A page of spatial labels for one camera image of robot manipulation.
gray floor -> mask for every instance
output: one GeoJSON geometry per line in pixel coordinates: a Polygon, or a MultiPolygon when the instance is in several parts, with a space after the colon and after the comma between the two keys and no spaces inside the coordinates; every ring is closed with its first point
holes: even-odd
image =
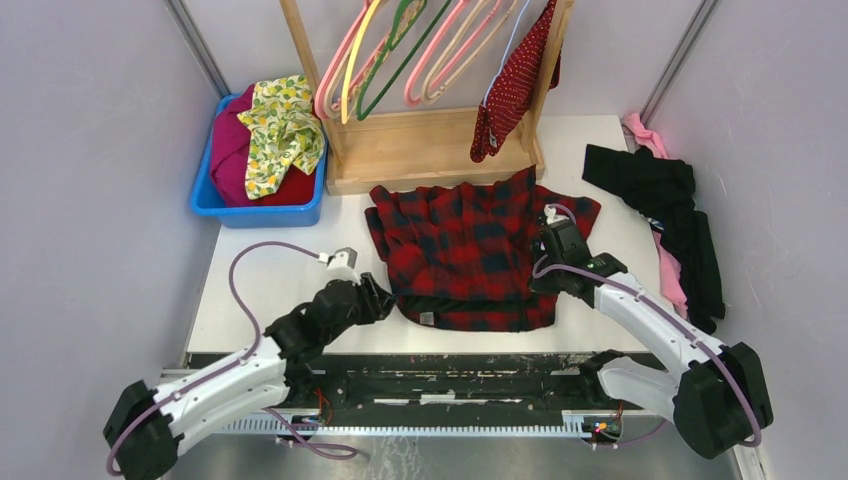
{"type": "MultiPolygon", "coordinates": [[[[628,419],[626,438],[656,425],[628,419]]],[[[581,441],[542,438],[316,437],[359,449],[357,458],[325,460],[261,436],[213,435],[180,459],[169,480],[616,479],[740,480],[731,453],[708,461],[673,428],[641,445],[592,452],[581,441]]]]}

wire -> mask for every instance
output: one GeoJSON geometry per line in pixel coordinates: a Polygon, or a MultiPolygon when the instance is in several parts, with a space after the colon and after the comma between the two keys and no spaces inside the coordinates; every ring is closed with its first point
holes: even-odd
{"type": "Polygon", "coordinates": [[[607,438],[609,438],[609,439],[610,439],[610,440],[612,440],[613,442],[618,442],[618,440],[621,438],[621,436],[613,437],[612,435],[610,435],[609,433],[607,433],[607,432],[605,432],[605,431],[603,431],[603,430],[601,430],[601,431],[600,431],[600,432],[598,432],[598,433],[599,433],[599,434],[601,434],[601,435],[603,435],[603,436],[605,436],[605,437],[607,437],[607,438]]]}
{"type": "Polygon", "coordinates": [[[563,205],[561,203],[551,203],[550,206],[552,206],[554,208],[558,208],[558,209],[562,210],[563,212],[565,212],[565,214],[568,215],[568,218],[571,219],[571,223],[577,225],[577,217],[574,216],[574,212],[572,212],[568,207],[566,207],[565,205],[563,205]]]}
{"type": "Polygon", "coordinates": [[[256,350],[259,348],[259,343],[262,341],[262,330],[259,326],[259,321],[256,319],[256,316],[253,314],[252,311],[250,311],[250,308],[247,307],[247,305],[244,303],[244,300],[242,300],[241,296],[239,295],[238,290],[236,290],[235,271],[236,271],[236,265],[238,265],[239,261],[245,255],[247,255],[248,253],[252,252],[253,250],[256,250],[257,248],[261,248],[261,247],[285,247],[285,248],[289,248],[291,250],[294,250],[296,252],[300,252],[304,255],[310,256],[310,257],[315,258],[315,259],[319,258],[318,254],[315,253],[315,252],[312,252],[312,251],[307,250],[305,248],[299,247],[297,245],[292,245],[291,243],[277,242],[277,241],[268,241],[268,242],[256,243],[254,245],[251,245],[251,246],[245,248],[238,255],[236,255],[236,257],[233,259],[233,263],[230,264],[230,272],[229,272],[230,292],[232,293],[233,298],[235,299],[238,306],[245,313],[245,315],[247,315],[247,319],[250,320],[250,324],[253,327],[253,343],[250,345],[250,347],[247,349],[247,351],[244,353],[244,355],[240,356],[238,359],[234,360],[231,363],[228,363],[228,364],[222,366],[218,370],[215,370],[213,372],[210,372],[210,373],[198,378],[197,380],[187,384],[186,386],[180,388],[179,390],[174,391],[173,393],[171,393],[167,397],[163,398],[162,400],[159,400],[158,402],[156,402],[155,404],[150,406],[150,408],[143,411],[141,413],[141,415],[139,415],[138,417],[135,418],[135,420],[130,422],[130,424],[127,425],[127,428],[125,428],[124,431],[121,432],[120,435],[118,435],[118,438],[115,440],[115,443],[112,445],[112,448],[109,450],[109,455],[106,457],[106,471],[109,473],[109,475],[112,475],[113,477],[120,477],[121,475],[123,475],[123,473],[120,470],[115,468],[115,457],[117,456],[118,451],[120,451],[121,447],[124,445],[124,442],[127,441],[127,438],[129,438],[129,436],[142,423],[144,423],[145,420],[150,418],[150,416],[153,415],[155,412],[158,412],[159,409],[161,409],[162,407],[164,407],[164,406],[168,405],[169,403],[175,401],[176,399],[182,397],[186,393],[192,391],[194,388],[196,388],[200,385],[203,385],[204,383],[212,380],[213,378],[219,377],[220,375],[223,375],[224,373],[238,367],[239,365],[242,364],[242,362],[249,359],[256,352],[256,350]]]}
{"type": "Polygon", "coordinates": [[[524,8],[518,13],[518,18],[515,19],[515,27],[512,28],[512,35],[509,37],[509,43],[506,44],[506,50],[504,51],[504,56],[501,59],[501,66],[498,68],[498,73],[492,77],[492,83],[489,84],[488,90],[486,90],[486,96],[483,97],[483,108],[486,108],[486,104],[489,102],[489,93],[492,91],[492,87],[495,86],[495,81],[500,76],[503,71],[503,66],[506,65],[506,59],[509,57],[509,50],[512,47],[512,42],[515,41],[515,34],[518,32],[518,26],[521,24],[521,18],[524,17],[524,12],[527,11],[527,7],[530,6],[530,2],[532,0],[527,0],[524,3],[524,8]]]}
{"type": "Polygon", "coordinates": [[[547,258],[548,258],[547,255],[543,255],[542,258],[540,258],[539,261],[536,262],[536,265],[534,265],[534,267],[533,267],[533,278],[541,278],[541,277],[543,277],[543,276],[545,276],[545,275],[547,275],[547,274],[549,274],[553,271],[559,270],[559,271],[563,271],[563,272],[575,273],[577,275],[581,275],[583,277],[586,277],[590,280],[607,284],[607,285],[609,285],[613,288],[616,288],[618,290],[621,290],[622,292],[627,293],[628,295],[631,295],[633,298],[635,298],[638,301],[644,302],[646,305],[651,307],[652,310],[657,312],[661,317],[663,317],[672,326],[674,326],[674,328],[679,330],[687,340],[689,340],[690,342],[692,342],[693,345],[695,345],[696,347],[701,349],[701,351],[703,351],[707,355],[707,357],[709,357],[710,360],[712,360],[712,362],[716,365],[716,367],[721,372],[721,374],[724,377],[727,384],[730,385],[730,389],[733,390],[734,395],[736,395],[736,399],[739,400],[739,403],[742,405],[742,410],[745,412],[745,416],[748,419],[748,423],[751,424],[751,431],[753,432],[754,439],[751,440],[751,441],[745,440],[745,441],[739,442],[739,444],[742,445],[743,447],[758,447],[760,445],[760,443],[762,443],[763,436],[762,436],[762,430],[760,429],[760,424],[757,421],[757,417],[754,415],[754,409],[751,408],[751,404],[748,402],[748,399],[745,397],[745,394],[742,392],[742,388],[739,386],[739,383],[736,382],[736,379],[733,378],[733,375],[731,375],[730,371],[724,365],[724,362],[722,362],[721,359],[718,358],[718,355],[713,353],[713,351],[710,350],[709,347],[707,347],[706,345],[704,345],[703,342],[698,340],[698,337],[696,337],[694,333],[689,331],[689,329],[686,328],[680,321],[678,321],[676,318],[674,318],[674,316],[671,315],[670,313],[666,312],[664,308],[662,308],[657,302],[653,301],[650,297],[642,296],[642,294],[638,290],[636,290],[632,287],[629,287],[627,285],[624,285],[623,283],[616,282],[615,280],[610,280],[609,278],[602,277],[600,275],[594,274],[592,272],[587,272],[585,270],[582,270],[582,269],[576,268],[576,267],[572,267],[570,265],[555,264],[555,265],[548,266],[547,268],[545,268],[541,272],[537,271],[538,267],[541,266],[541,264],[547,258]]]}
{"type": "Polygon", "coordinates": [[[595,449],[617,450],[621,447],[632,447],[634,445],[638,445],[640,443],[647,442],[648,440],[656,437],[666,426],[668,426],[668,422],[665,419],[663,419],[663,421],[660,422],[660,424],[657,425],[657,427],[655,429],[651,430],[650,432],[646,433],[645,435],[642,435],[639,438],[634,438],[633,440],[628,440],[626,442],[616,442],[615,444],[612,444],[612,445],[604,445],[602,443],[590,443],[589,445],[591,445],[593,450],[595,450],[595,449]]]}
{"type": "Polygon", "coordinates": [[[321,393],[320,388],[316,388],[312,393],[318,395],[318,419],[322,420],[322,414],[324,413],[324,395],[321,393]]]}
{"type": "Polygon", "coordinates": [[[293,447],[305,448],[314,453],[315,455],[327,458],[329,460],[350,460],[359,454],[359,450],[348,445],[339,445],[335,443],[309,443],[305,438],[301,437],[300,434],[297,433],[297,430],[295,430],[295,428],[288,422],[288,420],[286,420],[286,418],[280,415],[276,410],[274,410],[273,408],[263,408],[263,410],[267,413],[270,413],[274,416],[274,418],[279,420],[280,423],[282,423],[283,426],[286,427],[289,433],[292,434],[295,440],[298,441],[298,443],[292,444],[293,447]],[[335,455],[319,450],[321,448],[325,450],[341,450],[343,452],[348,453],[344,455],[335,455]]]}
{"type": "Polygon", "coordinates": [[[329,398],[327,398],[327,397],[325,397],[325,396],[323,396],[323,395],[321,396],[321,399],[322,399],[322,401],[323,401],[324,403],[326,403],[326,404],[327,404],[327,408],[329,409],[329,412],[330,412],[330,413],[327,415],[327,420],[324,422],[324,425],[325,425],[325,426],[330,426],[330,422],[332,422],[332,421],[333,421],[333,404],[332,404],[332,403],[330,403],[330,399],[329,399],[329,398]]]}
{"type": "Polygon", "coordinates": [[[613,417],[612,421],[615,422],[617,420],[621,420],[622,415],[624,415],[624,400],[619,400],[618,411],[615,412],[615,417],[613,417]]]}

wooden clothes stand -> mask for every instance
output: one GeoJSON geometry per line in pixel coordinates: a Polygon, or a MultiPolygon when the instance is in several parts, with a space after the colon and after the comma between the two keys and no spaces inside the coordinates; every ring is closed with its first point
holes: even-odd
{"type": "MultiPolygon", "coordinates": [[[[404,191],[420,186],[450,187],[466,181],[490,184],[531,165],[536,166],[537,177],[541,178],[545,160],[536,128],[574,1],[557,2],[530,110],[497,156],[482,163],[469,158],[477,108],[371,115],[365,122],[347,125],[324,120],[330,140],[330,194],[367,193],[377,185],[404,191]]],[[[317,92],[321,76],[297,1],[280,0],[280,6],[309,86],[317,92]]]]}

red cloth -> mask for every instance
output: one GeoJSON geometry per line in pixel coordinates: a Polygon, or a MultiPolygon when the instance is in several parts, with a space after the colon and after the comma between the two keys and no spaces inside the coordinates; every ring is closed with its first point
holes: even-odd
{"type": "MultiPolygon", "coordinates": [[[[539,20],[504,64],[485,100],[486,106],[480,104],[477,126],[474,128],[474,142],[471,145],[471,160],[479,163],[486,155],[497,155],[506,137],[515,130],[530,109],[556,2],[557,0],[548,1],[539,20]]],[[[559,85],[561,60],[561,57],[557,59],[550,88],[559,85]]]]}
{"type": "Polygon", "coordinates": [[[545,205],[561,203],[589,236],[601,206],[536,185],[530,167],[491,186],[371,190],[365,218],[398,308],[448,330],[522,332],[553,325],[557,295],[530,290],[545,205]]]}
{"type": "Polygon", "coordinates": [[[247,198],[244,177],[250,149],[250,130],[241,123],[238,114],[250,110],[252,101],[253,85],[215,118],[209,163],[212,183],[228,207],[306,205],[312,201],[315,193],[315,175],[306,175],[297,168],[290,168],[286,172],[277,193],[258,200],[247,198]]]}

clothes hanger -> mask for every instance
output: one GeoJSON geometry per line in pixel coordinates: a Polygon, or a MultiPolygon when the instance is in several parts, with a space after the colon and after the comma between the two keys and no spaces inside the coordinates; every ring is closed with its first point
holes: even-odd
{"type": "Polygon", "coordinates": [[[512,35],[509,37],[509,42],[506,44],[506,50],[504,50],[503,58],[501,58],[501,68],[498,69],[498,73],[492,77],[492,83],[489,84],[489,89],[486,90],[486,96],[483,97],[483,108],[486,108],[486,104],[489,101],[489,93],[492,92],[492,87],[495,86],[495,81],[501,75],[503,71],[503,66],[506,64],[506,59],[509,58],[509,52],[512,48],[512,42],[515,41],[515,34],[518,32],[518,26],[521,24],[521,18],[524,17],[524,12],[527,11],[527,7],[530,6],[530,2],[532,0],[526,0],[524,2],[524,7],[521,8],[521,12],[518,13],[518,18],[515,19],[515,26],[512,28],[512,35]]]}
{"type": "MultiPolygon", "coordinates": [[[[356,20],[353,22],[353,25],[348,30],[347,35],[345,35],[344,40],[342,40],[341,45],[339,45],[338,50],[336,51],[335,56],[333,56],[333,60],[330,62],[329,68],[327,68],[327,73],[324,74],[324,78],[321,80],[321,83],[318,85],[318,90],[315,94],[315,114],[318,118],[321,119],[330,119],[338,117],[340,112],[339,108],[341,103],[339,100],[333,101],[333,95],[339,87],[339,84],[342,80],[342,70],[344,66],[344,62],[350,56],[350,50],[353,46],[353,39],[356,36],[356,33],[359,31],[359,27],[362,24],[362,20],[365,18],[365,14],[368,12],[368,7],[373,3],[374,0],[364,0],[362,11],[359,12],[356,20]]],[[[353,80],[354,87],[362,84],[362,80],[365,78],[365,73],[368,69],[371,61],[377,56],[380,50],[383,47],[384,42],[388,39],[388,34],[383,38],[382,42],[374,49],[374,52],[371,54],[371,57],[368,59],[369,61],[365,63],[362,69],[359,70],[355,79],[353,80]]]]}
{"type": "MultiPolygon", "coordinates": [[[[395,23],[396,24],[398,24],[399,21],[402,20],[403,17],[405,17],[407,15],[406,13],[404,13],[404,10],[403,10],[404,4],[407,1],[409,1],[409,0],[402,0],[401,6],[398,7],[398,12],[395,15],[395,23]]],[[[386,85],[383,87],[383,89],[380,91],[380,93],[377,94],[377,96],[374,98],[374,100],[365,108],[365,111],[363,112],[362,111],[362,104],[364,103],[365,94],[367,93],[368,88],[369,88],[369,86],[371,85],[371,82],[374,79],[374,75],[376,74],[377,70],[380,68],[380,66],[382,64],[381,60],[379,58],[377,59],[377,67],[374,70],[372,70],[369,77],[366,78],[365,84],[363,85],[362,90],[359,93],[359,100],[356,103],[356,118],[357,119],[359,119],[360,121],[365,120],[368,117],[368,115],[370,115],[371,112],[374,110],[374,107],[376,107],[377,104],[380,102],[380,100],[382,100],[383,97],[386,95],[386,93],[388,93],[389,89],[392,87],[394,82],[398,79],[398,77],[403,72],[403,70],[406,68],[406,66],[409,64],[409,62],[412,61],[412,58],[418,52],[418,49],[421,48],[421,46],[424,44],[424,41],[427,40],[427,37],[430,36],[430,32],[432,32],[433,29],[436,28],[436,24],[438,24],[439,21],[442,19],[442,16],[444,16],[445,12],[447,11],[447,9],[450,6],[452,1],[453,0],[445,0],[444,5],[442,5],[442,8],[439,9],[439,11],[436,13],[436,16],[430,22],[430,25],[428,25],[427,28],[424,30],[424,33],[421,35],[421,37],[415,43],[415,46],[412,47],[412,50],[410,50],[410,52],[407,54],[406,58],[403,60],[403,62],[401,62],[400,66],[392,74],[392,77],[389,79],[389,81],[386,83],[386,85]]],[[[415,20],[418,19],[418,16],[420,15],[420,10],[423,10],[423,8],[426,7],[426,4],[427,4],[427,2],[425,0],[423,2],[423,5],[420,6],[419,12],[417,14],[415,14],[414,17],[411,20],[408,21],[409,25],[406,28],[404,28],[403,32],[397,38],[397,41],[395,41],[395,42],[389,41],[389,43],[386,45],[386,47],[383,50],[384,52],[388,53],[388,51],[394,50],[395,48],[397,48],[397,46],[400,44],[401,40],[403,40],[403,36],[406,35],[406,32],[409,31],[409,26],[411,26],[412,23],[414,23],[415,20]]]]}
{"type": "MultiPolygon", "coordinates": [[[[363,17],[362,22],[359,25],[359,29],[356,32],[356,37],[353,40],[353,46],[351,47],[350,55],[348,58],[344,81],[342,82],[342,124],[347,124],[348,120],[350,120],[350,81],[351,77],[353,76],[353,67],[356,63],[356,57],[359,55],[359,49],[362,46],[362,39],[365,38],[365,32],[368,30],[368,26],[371,24],[371,20],[374,18],[374,14],[377,12],[377,9],[380,7],[381,3],[382,0],[373,0],[371,5],[368,7],[368,10],[365,12],[365,16],[363,17]]],[[[373,65],[371,64],[371,62],[366,63],[366,70],[368,71],[366,77],[367,79],[373,79],[376,71],[379,69],[380,66],[382,66],[382,63],[386,60],[384,52],[388,50],[394,50],[394,48],[397,47],[397,44],[400,43],[400,40],[402,40],[403,36],[405,36],[406,33],[409,31],[409,27],[411,27],[415,20],[418,19],[418,16],[421,15],[421,11],[426,5],[427,0],[401,0],[401,4],[400,6],[398,6],[398,10],[395,13],[395,20],[392,24],[392,31],[389,34],[389,38],[387,39],[386,43],[380,48],[380,55],[377,57],[377,60],[373,63],[373,65]],[[407,12],[415,12],[415,14],[413,15],[413,18],[411,18],[407,23],[406,28],[403,29],[403,35],[401,35],[400,38],[396,38],[398,30],[400,29],[400,24],[403,20],[405,20],[407,12]]]]}
{"type": "Polygon", "coordinates": [[[448,45],[448,48],[442,53],[442,56],[436,61],[436,64],[433,66],[433,68],[430,70],[430,73],[428,73],[427,77],[424,79],[424,84],[421,87],[421,100],[424,103],[431,105],[436,100],[438,100],[439,97],[441,97],[447,91],[447,89],[450,88],[451,85],[453,85],[456,80],[462,76],[463,73],[465,73],[468,67],[471,66],[471,64],[474,63],[475,60],[477,60],[477,57],[480,55],[480,52],[482,52],[483,49],[486,48],[486,46],[489,44],[489,42],[492,41],[492,38],[495,36],[495,34],[500,30],[504,23],[506,23],[506,20],[509,18],[510,15],[512,15],[512,12],[515,11],[515,7],[518,5],[518,1],[519,0],[512,1],[512,4],[509,6],[509,8],[501,17],[501,19],[494,25],[489,34],[486,35],[486,37],[480,42],[479,45],[477,45],[477,48],[474,49],[473,52],[471,52],[471,55],[469,55],[468,58],[466,58],[465,61],[462,62],[459,68],[457,68],[455,71],[453,71],[453,73],[451,73],[451,70],[456,66],[457,63],[459,63],[460,59],[465,56],[465,53],[468,52],[477,37],[482,34],[486,25],[491,22],[492,18],[494,18],[495,13],[497,12],[498,8],[500,7],[500,4],[502,3],[502,0],[498,0],[498,2],[492,8],[492,11],[489,13],[488,17],[481,23],[477,30],[465,41],[465,43],[459,49],[459,53],[454,55],[450,62],[448,62],[447,66],[445,66],[439,72],[438,76],[433,79],[433,77],[436,75],[436,71],[444,63],[445,58],[447,57],[449,52],[453,50],[453,44],[457,41],[458,38],[460,38],[461,33],[457,34],[457,36],[454,37],[451,42],[451,45],[448,45]]]}
{"type": "MultiPolygon", "coordinates": [[[[451,11],[448,15],[448,18],[445,19],[445,22],[442,23],[442,26],[439,27],[439,30],[436,32],[436,37],[433,38],[433,41],[430,42],[430,45],[424,50],[424,54],[421,56],[421,59],[418,60],[418,63],[415,65],[415,68],[412,69],[412,74],[410,74],[409,79],[406,81],[406,87],[404,88],[404,102],[406,102],[407,106],[415,107],[419,103],[421,103],[420,98],[415,98],[412,96],[412,90],[415,86],[415,83],[418,81],[418,77],[421,76],[422,70],[424,70],[424,66],[427,65],[427,62],[430,61],[430,57],[433,56],[433,53],[436,51],[436,47],[442,42],[442,39],[447,35],[448,29],[453,26],[454,22],[459,18],[459,15],[471,4],[474,0],[459,0],[456,7],[451,11]]],[[[488,3],[491,0],[477,0],[477,7],[479,8],[484,3],[488,3]]]]}

